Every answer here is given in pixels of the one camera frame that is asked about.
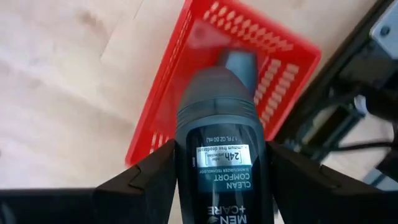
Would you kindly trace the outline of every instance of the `light wood surface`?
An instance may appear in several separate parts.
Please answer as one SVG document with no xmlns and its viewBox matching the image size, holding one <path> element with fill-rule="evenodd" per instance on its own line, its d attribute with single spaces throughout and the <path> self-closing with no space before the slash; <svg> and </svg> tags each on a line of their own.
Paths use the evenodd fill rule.
<svg viewBox="0 0 398 224">
<path fill-rule="evenodd" d="M 244 2 L 317 44 L 323 65 L 376 0 Z M 124 170 L 182 5 L 0 1 L 0 188 L 95 186 Z M 356 178 L 375 163 L 332 160 Z"/>
</svg>

